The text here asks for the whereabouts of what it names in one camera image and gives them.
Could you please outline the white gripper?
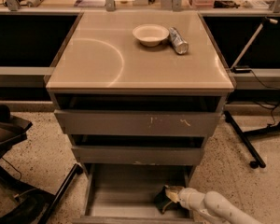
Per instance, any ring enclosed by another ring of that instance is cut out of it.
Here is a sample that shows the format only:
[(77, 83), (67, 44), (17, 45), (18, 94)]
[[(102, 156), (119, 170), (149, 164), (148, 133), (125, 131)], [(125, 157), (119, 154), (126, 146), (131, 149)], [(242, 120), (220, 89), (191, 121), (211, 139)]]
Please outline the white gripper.
[(165, 194), (171, 201), (166, 203), (162, 208), (161, 212), (163, 214), (166, 211), (177, 210), (179, 208), (179, 203), (185, 209), (192, 209), (197, 212), (202, 211), (205, 208), (205, 194), (196, 189), (166, 185)]

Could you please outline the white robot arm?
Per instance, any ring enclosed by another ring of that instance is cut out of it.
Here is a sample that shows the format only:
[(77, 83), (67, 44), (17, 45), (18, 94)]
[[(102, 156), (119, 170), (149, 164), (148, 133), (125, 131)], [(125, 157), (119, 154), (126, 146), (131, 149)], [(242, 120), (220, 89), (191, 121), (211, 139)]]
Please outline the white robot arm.
[(216, 191), (202, 193), (193, 188), (165, 185), (161, 198), (163, 213), (170, 204), (179, 203), (184, 209), (196, 211), (211, 224), (261, 224)]

